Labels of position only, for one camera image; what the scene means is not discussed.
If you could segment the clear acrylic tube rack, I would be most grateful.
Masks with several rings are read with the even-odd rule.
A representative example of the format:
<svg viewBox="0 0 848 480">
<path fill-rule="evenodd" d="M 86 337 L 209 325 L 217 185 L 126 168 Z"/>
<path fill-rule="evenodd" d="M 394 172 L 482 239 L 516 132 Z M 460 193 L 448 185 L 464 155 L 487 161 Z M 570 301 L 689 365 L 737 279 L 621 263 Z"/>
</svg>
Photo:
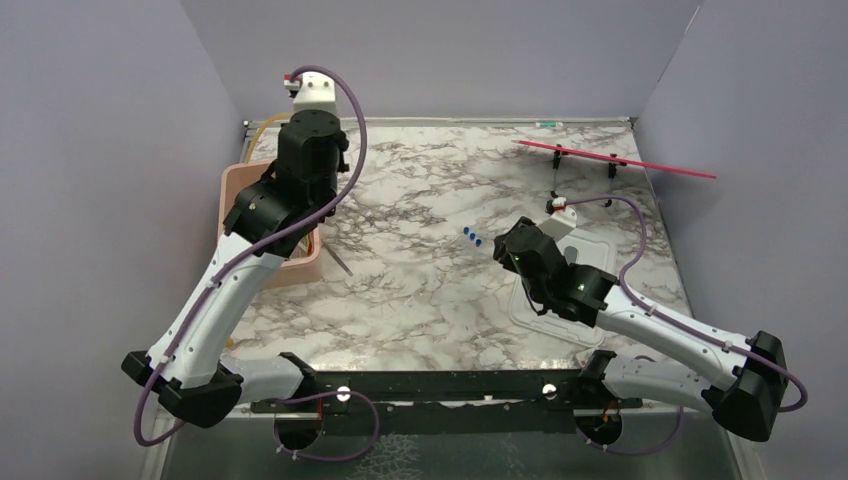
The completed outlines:
<svg viewBox="0 0 848 480">
<path fill-rule="evenodd" d="M 471 232 L 476 233 L 477 238 L 481 238 L 483 243 L 480 247 L 474 244 L 474 240 L 470 240 L 469 235 L 463 235 L 463 228 L 469 227 Z M 496 249 L 496 239 L 505 235 L 510 230 L 509 226 L 489 226 L 485 224 L 463 226 L 459 231 L 460 245 L 471 255 L 491 257 Z"/>
</svg>

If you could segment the amber rubber tubing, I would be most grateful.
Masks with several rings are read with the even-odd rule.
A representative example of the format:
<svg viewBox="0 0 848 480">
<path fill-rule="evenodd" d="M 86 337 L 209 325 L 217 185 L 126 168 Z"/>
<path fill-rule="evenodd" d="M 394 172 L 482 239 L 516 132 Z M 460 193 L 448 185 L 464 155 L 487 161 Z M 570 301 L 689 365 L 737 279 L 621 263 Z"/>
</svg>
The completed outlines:
<svg viewBox="0 0 848 480">
<path fill-rule="evenodd" d="M 276 115 L 273 115 L 259 124 L 255 129 L 253 129 L 253 134 L 250 135 L 247 140 L 247 146 L 245 148 L 245 153 L 242 158 L 243 164 L 249 164 L 252 159 L 253 152 L 259 143 L 264 132 L 274 124 L 282 125 L 287 120 L 289 120 L 292 116 L 291 112 L 281 112 Z"/>
</svg>

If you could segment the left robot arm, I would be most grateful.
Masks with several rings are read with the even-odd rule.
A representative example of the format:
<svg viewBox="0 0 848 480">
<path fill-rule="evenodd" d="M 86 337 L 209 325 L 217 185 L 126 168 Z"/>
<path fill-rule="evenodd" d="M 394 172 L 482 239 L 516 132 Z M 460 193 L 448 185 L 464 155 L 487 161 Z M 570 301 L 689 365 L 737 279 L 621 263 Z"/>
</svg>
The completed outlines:
<svg viewBox="0 0 848 480">
<path fill-rule="evenodd" d="M 210 264 L 178 317 L 153 346 L 128 353 L 121 364 L 165 410 L 197 427 L 216 425 L 239 403 L 278 398 L 298 411 L 313 401 L 313 382 L 284 356 L 222 357 L 256 294 L 301 239 L 334 214 L 337 176 L 349 169 L 349 141 L 332 113 L 294 114 L 277 145 L 277 158 L 236 195 Z"/>
</svg>

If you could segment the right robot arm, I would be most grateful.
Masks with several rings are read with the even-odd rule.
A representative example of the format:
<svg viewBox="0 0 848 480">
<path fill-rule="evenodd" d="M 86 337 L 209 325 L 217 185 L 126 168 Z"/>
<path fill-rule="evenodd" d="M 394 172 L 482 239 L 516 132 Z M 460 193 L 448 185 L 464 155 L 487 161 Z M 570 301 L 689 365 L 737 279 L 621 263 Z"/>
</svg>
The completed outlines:
<svg viewBox="0 0 848 480">
<path fill-rule="evenodd" d="M 599 369 L 577 380 L 585 404 L 600 407 L 614 396 L 655 399 L 708 411 L 747 440 L 770 439 L 789 383 L 778 337 L 724 331 L 653 303 L 610 273 L 568 261 L 554 238 L 526 217 L 495 238 L 493 258 L 519 276 L 537 315 L 618 333 L 675 361 L 643 365 L 605 354 Z"/>
</svg>

